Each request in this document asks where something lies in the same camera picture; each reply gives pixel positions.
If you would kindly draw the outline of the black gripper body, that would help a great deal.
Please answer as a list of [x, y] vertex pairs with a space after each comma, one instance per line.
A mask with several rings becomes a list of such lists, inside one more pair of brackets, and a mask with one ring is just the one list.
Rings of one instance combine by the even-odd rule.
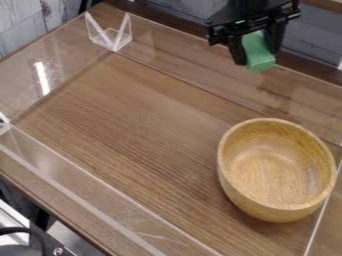
[[299, 16], [299, 0], [228, 0], [205, 20], [208, 44], [225, 44], [229, 36], [263, 31], [269, 22], [288, 24]]

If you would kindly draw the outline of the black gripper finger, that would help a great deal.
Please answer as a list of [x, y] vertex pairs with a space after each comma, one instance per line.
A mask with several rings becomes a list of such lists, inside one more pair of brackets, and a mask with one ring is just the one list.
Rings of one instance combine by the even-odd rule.
[[287, 23], [280, 22], [269, 22], [267, 27], [263, 30], [263, 36], [267, 44], [267, 48], [272, 54], [276, 54], [284, 37]]
[[228, 37], [228, 49], [236, 65], [244, 66], [247, 64], [245, 52], [241, 44], [240, 36]]

